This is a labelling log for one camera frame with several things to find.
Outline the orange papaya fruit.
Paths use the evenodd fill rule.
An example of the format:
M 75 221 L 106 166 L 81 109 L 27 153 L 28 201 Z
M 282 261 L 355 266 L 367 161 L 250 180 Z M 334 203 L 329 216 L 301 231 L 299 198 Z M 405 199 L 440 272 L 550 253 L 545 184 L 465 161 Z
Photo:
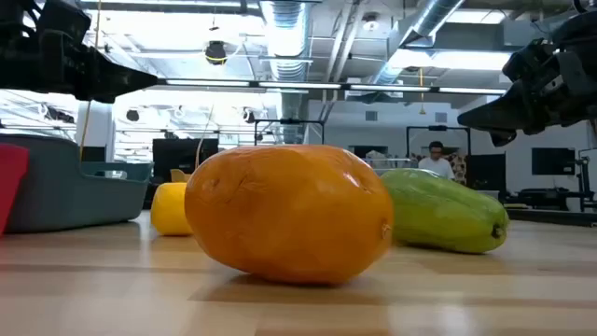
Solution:
M 230 268 L 290 284 L 338 285 L 392 241 L 394 208 L 355 154 L 323 145 L 238 147 L 187 182 L 185 213 L 199 246 Z

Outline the yellow lemon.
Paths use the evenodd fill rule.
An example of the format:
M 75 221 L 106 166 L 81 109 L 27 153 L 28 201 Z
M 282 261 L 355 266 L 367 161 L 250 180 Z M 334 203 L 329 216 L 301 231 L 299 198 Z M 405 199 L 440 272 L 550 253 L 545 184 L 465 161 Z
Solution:
M 192 230 L 185 215 L 186 182 L 158 186 L 150 209 L 150 221 L 162 236 L 189 236 Z

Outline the silver ribbed air duct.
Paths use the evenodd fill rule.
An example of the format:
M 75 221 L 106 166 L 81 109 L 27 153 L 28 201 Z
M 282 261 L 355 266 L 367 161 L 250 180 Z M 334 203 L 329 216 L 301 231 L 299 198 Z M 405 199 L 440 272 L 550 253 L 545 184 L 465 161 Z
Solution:
M 260 1 L 266 22 L 271 77 L 275 81 L 303 82 L 307 79 L 307 63 L 289 58 L 306 57 L 310 5 L 294 1 Z M 302 93 L 281 93 L 277 103 L 280 119 L 308 118 L 307 97 Z M 303 144 L 305 123 L 282 125 L 285 144 Z

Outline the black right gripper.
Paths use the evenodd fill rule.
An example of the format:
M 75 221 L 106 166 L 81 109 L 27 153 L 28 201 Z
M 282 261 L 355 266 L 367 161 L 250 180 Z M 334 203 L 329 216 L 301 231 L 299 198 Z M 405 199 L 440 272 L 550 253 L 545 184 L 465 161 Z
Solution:
M 591 117 L 597 105 L 597 11 L 577 14 L 550 36 L 514 52 L 503 68 L 512 85 L 496 100 L 462 113 L 458 122 L 489 132 L 495 147 L 517 137 Z

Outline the small black wall monitor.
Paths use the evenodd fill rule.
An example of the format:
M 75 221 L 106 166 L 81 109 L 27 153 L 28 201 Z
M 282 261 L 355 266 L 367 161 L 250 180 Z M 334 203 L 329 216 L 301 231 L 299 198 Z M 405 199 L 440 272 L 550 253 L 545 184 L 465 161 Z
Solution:
M 565 147 L 533 147 L 533 175 L 574 175 L 576 152 Z

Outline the large black monitor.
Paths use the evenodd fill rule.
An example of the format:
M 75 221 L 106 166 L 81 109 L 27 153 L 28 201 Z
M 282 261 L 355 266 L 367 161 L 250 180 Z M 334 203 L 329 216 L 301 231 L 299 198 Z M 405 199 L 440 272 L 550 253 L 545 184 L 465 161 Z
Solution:
M 160 182 L 171 182 L 171 169 L 192 174 L 198 165 L 218 153 L 218 145 L 216 138 L 154 139 L 153 176 Z

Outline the teal plastic bin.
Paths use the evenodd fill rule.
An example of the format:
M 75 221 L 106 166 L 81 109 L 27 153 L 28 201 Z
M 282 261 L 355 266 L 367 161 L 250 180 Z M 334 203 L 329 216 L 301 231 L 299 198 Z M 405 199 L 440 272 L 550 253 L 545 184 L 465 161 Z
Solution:
M 113 224 L 143 209 L 151 163 L 80 161 L 76 143 L 43 135 L 0 134 L 0 145 L 29 150 L 7 233 Z

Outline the red plastic bin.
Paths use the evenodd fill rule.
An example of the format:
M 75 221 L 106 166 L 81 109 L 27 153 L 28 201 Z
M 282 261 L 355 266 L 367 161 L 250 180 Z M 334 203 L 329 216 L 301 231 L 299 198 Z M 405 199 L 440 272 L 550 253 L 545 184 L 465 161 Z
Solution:
M 29 150 L 12 144 L 0 144 L 0 236 L 7 227 L 20 182 L 28 170 Z

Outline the person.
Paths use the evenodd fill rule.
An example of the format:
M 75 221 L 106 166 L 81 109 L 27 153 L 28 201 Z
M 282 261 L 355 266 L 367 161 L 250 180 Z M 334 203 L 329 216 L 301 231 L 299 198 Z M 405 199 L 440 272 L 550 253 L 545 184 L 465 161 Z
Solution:
M 434 172 L 443 178 L 454 180 L 455 174 L 451 164 L 443 156 L 443 144 L 433 141 L 429 144 L 429 156 L 421 159 L 418 163 L 420 169 Z

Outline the white pillar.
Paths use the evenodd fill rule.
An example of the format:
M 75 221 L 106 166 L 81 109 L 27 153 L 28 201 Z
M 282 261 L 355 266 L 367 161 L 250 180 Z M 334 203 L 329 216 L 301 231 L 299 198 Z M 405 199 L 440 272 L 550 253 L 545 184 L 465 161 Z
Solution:
M 111 162 L 115 156 L 116 122 L 113 106 L 95 101 L 79 102 L 76 143 L 83 161 Z

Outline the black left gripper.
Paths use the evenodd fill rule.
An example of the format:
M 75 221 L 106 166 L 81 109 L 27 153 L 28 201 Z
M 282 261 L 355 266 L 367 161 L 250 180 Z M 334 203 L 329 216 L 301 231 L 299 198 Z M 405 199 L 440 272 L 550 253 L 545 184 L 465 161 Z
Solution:
M 59 92 L 113 104 L 152 87 L 155 75 L 105 57 L 83 43 L 90 18 L 76 0 L 0 0 L 0 89 Z

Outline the black tube stand frame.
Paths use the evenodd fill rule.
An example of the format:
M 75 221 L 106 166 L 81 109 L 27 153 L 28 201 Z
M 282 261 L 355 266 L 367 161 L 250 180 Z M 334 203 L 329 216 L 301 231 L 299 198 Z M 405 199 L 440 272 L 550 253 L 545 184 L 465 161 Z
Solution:
M 449 127 L 445 125 L 429 125 L 429 126 L 407 126 L 406 127 L 406 155 L 407 159 L 410 161 L 414 161 L 414 156 L 410 151 L 410 131 L 411 130 L 423 130 L 425 132 L 447 132 L 447 131 L 463 131 L 466 133 L 466 150 L 465 153 L 462 154 L 457 150 L 449 151 L 447 147 L 442 148 L 442 154 L 450 155 L 460 155 L 463 156 L 465 159 L 472 155 L 472 146 L 471 146 L 471 130 L 467 127 Z

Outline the black background workbench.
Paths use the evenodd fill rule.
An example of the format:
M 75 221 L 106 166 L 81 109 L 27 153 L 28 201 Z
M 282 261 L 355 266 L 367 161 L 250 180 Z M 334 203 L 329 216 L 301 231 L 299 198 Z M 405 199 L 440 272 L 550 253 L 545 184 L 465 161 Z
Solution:
M 506 197 L 503 206 L 515 220 L 597 227 L 597 197 L 592 191 L 524 189 Z

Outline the brown patterned cloth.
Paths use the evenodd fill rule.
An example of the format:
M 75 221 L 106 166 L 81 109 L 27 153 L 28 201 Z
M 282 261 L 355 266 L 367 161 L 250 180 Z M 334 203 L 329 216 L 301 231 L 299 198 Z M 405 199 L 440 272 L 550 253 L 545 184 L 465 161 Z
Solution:
M 446 157 L 454 174 L 454 180 L 461 185 L 467 184 L 467 156 L 453 153 Z

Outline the long light bar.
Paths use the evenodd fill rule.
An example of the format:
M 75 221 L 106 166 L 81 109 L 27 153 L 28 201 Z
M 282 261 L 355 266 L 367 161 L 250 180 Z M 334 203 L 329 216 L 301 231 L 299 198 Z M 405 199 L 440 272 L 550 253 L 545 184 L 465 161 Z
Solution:
M 418 92 L 442 94 L 493 95 L 505 94 L 505 89 L 464 88 L 464 87 L 425 87 L 405 85 L 369 85 L 354 83 L 324 82 L 287 82 L 256 80 L 215 80 L 215 79 L 167 79 L 159 78 L 159 85 L 188 86 L 202 88 L 260 88 L 260 89 L 292 89 L 292 90 L 333 90 L 333 91 L 382 91 L 382 92 Z

